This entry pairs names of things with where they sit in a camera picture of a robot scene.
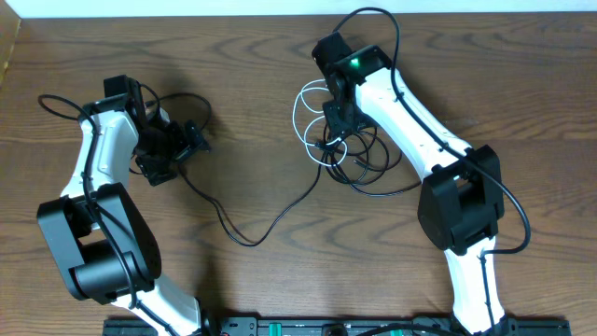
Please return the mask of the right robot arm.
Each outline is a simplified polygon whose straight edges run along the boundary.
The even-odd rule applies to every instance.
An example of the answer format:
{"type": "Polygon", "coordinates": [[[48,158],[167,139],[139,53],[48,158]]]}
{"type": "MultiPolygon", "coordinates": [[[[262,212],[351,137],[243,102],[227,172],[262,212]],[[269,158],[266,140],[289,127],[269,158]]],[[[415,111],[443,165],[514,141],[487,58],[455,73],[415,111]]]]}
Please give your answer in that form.
{"type": "Polygon", "coordinates": [[[377,126],[396,143],[421,180],[417,218],[448,262],[453,316],[470,335],[496,330],[505,316],[489,253],[505,213],[496,153],[445,128],[379,47],[352,50],[334,32],[317,42],[312,57],[332,94],[323,105],[330,137],[377,126]]]}

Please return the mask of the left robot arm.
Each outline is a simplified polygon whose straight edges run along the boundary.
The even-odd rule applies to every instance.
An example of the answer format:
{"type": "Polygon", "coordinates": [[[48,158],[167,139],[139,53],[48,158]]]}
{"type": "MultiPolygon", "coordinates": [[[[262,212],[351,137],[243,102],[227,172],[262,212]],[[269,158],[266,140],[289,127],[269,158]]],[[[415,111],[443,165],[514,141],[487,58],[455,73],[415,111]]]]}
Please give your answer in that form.
{"type": "Polygon", "coordinates": [[[76,108],[76,166],[60,197],[39,205],[38,225],[74,298],[124,308],[159,335],[217,335],[200,301],[163,273],[157,240],[128,193],[133,163],[157,186],[210,147],[194,121],[178,125],[159,99],[146,103],[144,89],[110,77],[103,99],[76,108]]]}

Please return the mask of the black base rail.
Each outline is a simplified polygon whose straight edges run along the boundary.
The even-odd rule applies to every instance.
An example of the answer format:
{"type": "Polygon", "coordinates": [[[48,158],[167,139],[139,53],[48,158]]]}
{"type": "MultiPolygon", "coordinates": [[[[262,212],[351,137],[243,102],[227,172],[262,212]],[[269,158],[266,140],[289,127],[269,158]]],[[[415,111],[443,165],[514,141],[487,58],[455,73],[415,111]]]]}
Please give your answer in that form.
{"type": "MultiPolygon", "coordinates": [[[[236,316],[216,323],[221,336],[326,336],[361,335],[372,330],[381,335],[464,335],[453,317],[416,316],[395,320],[264,319],[236,316]]],[[[488,332],[490,335],[571,336],[570,323],[561,319],[518,319],[505,317],[488,332]]]]}

